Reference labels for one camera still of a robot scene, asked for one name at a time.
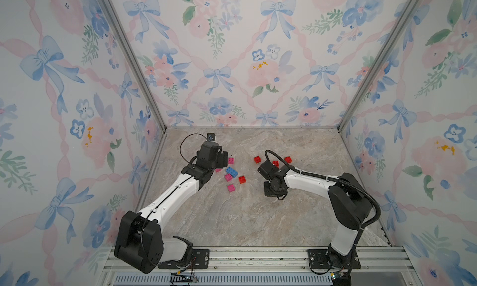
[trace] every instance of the wire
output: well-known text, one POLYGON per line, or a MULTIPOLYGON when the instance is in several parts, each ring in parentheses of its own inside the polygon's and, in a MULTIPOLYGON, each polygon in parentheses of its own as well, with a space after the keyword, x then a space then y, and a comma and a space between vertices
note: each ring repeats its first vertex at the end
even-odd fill
POLYGON ((186 158, 184 158, 184 156, 182 155, 181 149, 182 149, 182 144, 184 143, 184 141, 185 141, 188 137, 190 137, 190 136, 192 136, 192 135, 201 135, 202 137, 204 137, 204 138, 207 140, 207 137, 206 137, 206 136, 204 136, 203 134, 199 134, 199 133, 190 134, 190 135, 186 136, 186 137, 182 140, 182 143, 181 143, 180 146, 179 146, 179 153, 180 153, 180 156, 182 156, 182 158, 184 159, 184 161, 186 161, 187 163, 188 163, 188 161, 187 161, 186 158))

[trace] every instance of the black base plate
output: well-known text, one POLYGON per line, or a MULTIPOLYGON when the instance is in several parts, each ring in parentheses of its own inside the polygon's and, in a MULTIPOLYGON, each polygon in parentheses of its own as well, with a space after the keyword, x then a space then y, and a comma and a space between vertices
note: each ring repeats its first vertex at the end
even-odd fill
MULTIPOLYGON (((194 269, 208 269, 209 249, 192 249, 192 260, 194 260, 194 269)), ((161 262, 159 269, 183 269, 175 261, 161 262)))
POLYGON ((263 191, 267 197, 277 197, 277 196, 281 197, 288 194, 287 190, 278 191, 277 193, 272 192, 272 190, 270 189, 270 182, 268 181, 263 182, 263 191))
MULTIPOLYGON (((311 263, 312 269, 328 269, 330 264, 328 263, 328 257, 326 256, 327 249, 310 249, 307 250, 308 258, 313 257, 313 261, 311 263)), ((351 262, 351 266, 353 269, 361 269, 361 263, 356 260, 351 262)), ((345 265, 344 269, 349 269, 349 265, 345 265)))

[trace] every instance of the mounting plate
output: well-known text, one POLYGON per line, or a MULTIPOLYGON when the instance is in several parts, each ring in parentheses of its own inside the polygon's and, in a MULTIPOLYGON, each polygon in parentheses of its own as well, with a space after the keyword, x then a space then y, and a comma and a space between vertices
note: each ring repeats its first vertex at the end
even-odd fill
MULTIPOLYGON (((194 260, 194 269, 208 269, 209 263, 209 249, 192 249, 192 260, 194 260)), ((158 265, 159 269, 183 269, 177 266, 175 261, 161 262, 158 265)))
MULTIPOLYGON (((312 269, 328 269, 330 266, 328 264, 328 257, 326 256, 326 251, 328 249, 309 249, 307 250, 308 258, 313 257, 313 261, 311 263, 312 269)), ((352 269, 361 269, 361 263, 359 259, 352 260, 351 262, 352 269)), ((349 269, 349 265, 345 265, 344 269, 349 269)))

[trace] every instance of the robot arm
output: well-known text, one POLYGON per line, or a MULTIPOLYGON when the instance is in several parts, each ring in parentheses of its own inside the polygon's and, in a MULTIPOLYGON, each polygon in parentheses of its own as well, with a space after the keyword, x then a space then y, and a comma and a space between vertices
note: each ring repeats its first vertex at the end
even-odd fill
POLYGON ((115 256, 147 274, 159 263, 174 262, 186 268, 192 243, 174 236, 163 239, 164 227, 179 207, 210 180, 216 168, 227 167, 228 153, 216 142, 206 141, 174 183, 138 213, 128 211, 121 219, 115 256))

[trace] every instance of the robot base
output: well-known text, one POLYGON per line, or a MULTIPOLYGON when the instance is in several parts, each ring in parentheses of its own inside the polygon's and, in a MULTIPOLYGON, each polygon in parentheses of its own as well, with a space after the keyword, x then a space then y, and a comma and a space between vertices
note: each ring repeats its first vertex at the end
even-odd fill
MULTIPOLYGON (((328 249, 310 249, 308 250, 308 257, 311 262, 311 268, 312 269, 328 269, 330 267, 329 264, 329 257, 327 256, 326 252, 328 249)), ((353 259, 351 262, 351 267, 352 269, 361 269, 361 263, 359 262, 359 259, 353 259)), ((344 269, 349 269, 349 265, 345 265, 344 269)))

